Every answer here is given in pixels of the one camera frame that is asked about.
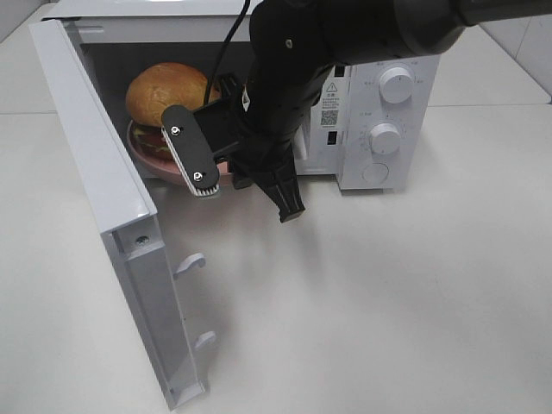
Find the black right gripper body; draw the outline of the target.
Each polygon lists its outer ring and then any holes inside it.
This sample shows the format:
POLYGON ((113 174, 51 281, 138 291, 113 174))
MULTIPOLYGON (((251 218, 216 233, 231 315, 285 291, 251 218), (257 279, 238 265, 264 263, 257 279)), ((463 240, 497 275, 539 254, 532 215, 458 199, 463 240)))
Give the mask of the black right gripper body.
POLYGON ((286 223, 304 212, 292 142, 317 103, 331 64, 255 60, 231 105, 230 133, 239 141, 229 155, 236 190, 257 185, 286 223))

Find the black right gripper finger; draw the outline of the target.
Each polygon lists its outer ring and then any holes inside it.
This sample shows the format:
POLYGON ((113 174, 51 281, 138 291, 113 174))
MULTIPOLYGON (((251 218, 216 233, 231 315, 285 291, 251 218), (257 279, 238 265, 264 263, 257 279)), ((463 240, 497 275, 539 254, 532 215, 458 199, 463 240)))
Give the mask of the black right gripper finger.
POLYGON ((218 165, 229 164, 234 185, 246 182, 245 170, 232 159, 240 146, 231 131, 230 99, 218 99, 197 110, 171 105, 161 115, 161 132, 192 195, 208 198, 219 191, 218 165))

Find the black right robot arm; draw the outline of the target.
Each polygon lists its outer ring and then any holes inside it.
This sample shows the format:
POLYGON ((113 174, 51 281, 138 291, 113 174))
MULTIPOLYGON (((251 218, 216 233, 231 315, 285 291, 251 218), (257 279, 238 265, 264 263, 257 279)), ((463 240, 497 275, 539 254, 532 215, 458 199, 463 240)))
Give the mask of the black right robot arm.
POLYGON ((467 27, 547 15, 548 1, 263 1, 245 5, 253 64, 243 85, 197 110, 172 105, 161 131, 189 191, 218 192, 218 164, 257 185, 287 222, 304 211, 292 140, 337 65, 444 53, 467 27))

